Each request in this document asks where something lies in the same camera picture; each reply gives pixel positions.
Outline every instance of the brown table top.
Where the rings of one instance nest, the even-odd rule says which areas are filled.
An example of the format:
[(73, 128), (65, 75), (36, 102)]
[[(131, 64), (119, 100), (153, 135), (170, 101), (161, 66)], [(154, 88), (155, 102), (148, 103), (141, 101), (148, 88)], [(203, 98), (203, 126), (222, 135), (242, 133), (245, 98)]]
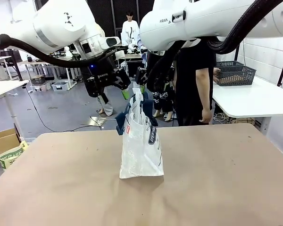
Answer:
[(253, 126), (158, 134), (165, 176), (125, 180), (116, 131), (41, 135), (0, 177), (0, 226), (283, 226), (283, 154)]
[(125, 54), (125, 57), (122, 59), (139, 59), (141, 55), (139, 54)]
[[(72, 57), (61, 56), (61, 57), (58, 57), (57, 59), (69, 61), (72, 59)], [(19, 62), (18, 65), (50, 65), (50, 64), (44, 61), (28, 62), (27, 60), (25, 60), (25, 61)]]

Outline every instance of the plastic bag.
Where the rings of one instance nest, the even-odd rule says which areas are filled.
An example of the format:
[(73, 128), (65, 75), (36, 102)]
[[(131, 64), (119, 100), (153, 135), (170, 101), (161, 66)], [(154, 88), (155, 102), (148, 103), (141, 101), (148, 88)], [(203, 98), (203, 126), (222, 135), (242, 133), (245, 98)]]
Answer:
[(121, 179), (164, 175), (161, 144), (154, 126), (157, 122), (152, 116), (153, 104), (146, 103), (141, 92), (137, 92), (126, 111), (117, 117), (117, 130), (123, 135)]

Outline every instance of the chair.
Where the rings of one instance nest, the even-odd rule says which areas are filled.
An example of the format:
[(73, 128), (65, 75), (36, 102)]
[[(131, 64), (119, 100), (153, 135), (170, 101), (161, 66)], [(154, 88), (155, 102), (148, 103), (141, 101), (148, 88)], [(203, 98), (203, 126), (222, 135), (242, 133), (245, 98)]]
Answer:
[(23, 79), (17, 65), (17, 63), (22, 62), (22, 58), (20, 56), (19, 51), (15, 49), (8, 49), (7, 51), (0, 50), (0, 57), (8, 57), (8, 56), (11, 56), (11, 58), (6, 59), (7, 66), (14, 67), (14, 69), (18, 74), (19, 80), (22, 81)]

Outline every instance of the bag handle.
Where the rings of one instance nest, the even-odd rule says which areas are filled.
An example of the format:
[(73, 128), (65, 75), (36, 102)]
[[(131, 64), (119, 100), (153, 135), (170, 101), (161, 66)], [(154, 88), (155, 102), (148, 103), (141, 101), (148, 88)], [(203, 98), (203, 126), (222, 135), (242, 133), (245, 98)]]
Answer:
[[(133, 103), (136, 101), (135, 94), (132, 96), (133, 98)], [(145, 115), (149, 118), (150, 123), (153, 126), (158, 126), (157, 120), (153, 117), (153, 100), (149, 100), (148, 94), (145, 92), (143, 94), (144, 100), (140, 102), (140, 107), (141, 110), (145, 113)], [(125, 126), (125, 120), (126, 120), (126, 115), (129, 113), (129, 110), (131, 108), (130, 102), (127, 104), (126, 109), (124, 112), (121, 112), (118, 114), (117, 117), (115, 117), (117, 121), (117, 133), (121, 136), (124, 133), (124, 126)]]

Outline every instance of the person's hand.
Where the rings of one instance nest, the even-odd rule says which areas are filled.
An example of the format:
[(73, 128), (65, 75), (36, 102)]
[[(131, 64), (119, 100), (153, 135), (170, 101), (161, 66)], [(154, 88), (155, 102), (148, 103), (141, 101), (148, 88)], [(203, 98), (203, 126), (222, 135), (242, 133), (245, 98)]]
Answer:
[(214, 68), (213, 80), (216, 83), (219, 81), (218, 76), (219, 76), (220, 72), (221, 72), (221, 70), (219, 68), (216, 68), (216, 67)]
[(202, 120), (199, 120), (202, 123), (209, 123), (212, 119), (212, 113), (209, 109), (202, 110)]

